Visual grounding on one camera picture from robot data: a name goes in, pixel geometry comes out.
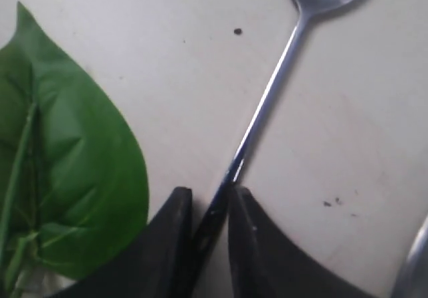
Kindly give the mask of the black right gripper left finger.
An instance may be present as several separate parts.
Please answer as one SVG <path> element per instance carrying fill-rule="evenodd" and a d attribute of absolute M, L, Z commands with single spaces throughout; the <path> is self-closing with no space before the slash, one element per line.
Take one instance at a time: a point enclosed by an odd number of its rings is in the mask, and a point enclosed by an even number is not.
<path fill-rule="evenodd" d="M 51 296 L 179 297 L 180 272 L 189 257 L 192 209 L 192 190 L 176 187 L 125 250 L 89 277 Z"/>

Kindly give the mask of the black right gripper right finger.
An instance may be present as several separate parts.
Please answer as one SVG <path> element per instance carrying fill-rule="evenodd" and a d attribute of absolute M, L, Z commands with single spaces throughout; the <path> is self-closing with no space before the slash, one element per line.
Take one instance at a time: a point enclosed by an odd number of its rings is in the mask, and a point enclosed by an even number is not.
<path fill-rule="evenodd" d="M 251 191 L 229 194 L 229 264 L 234 297 L 368 297 L 295 245 Z"/>

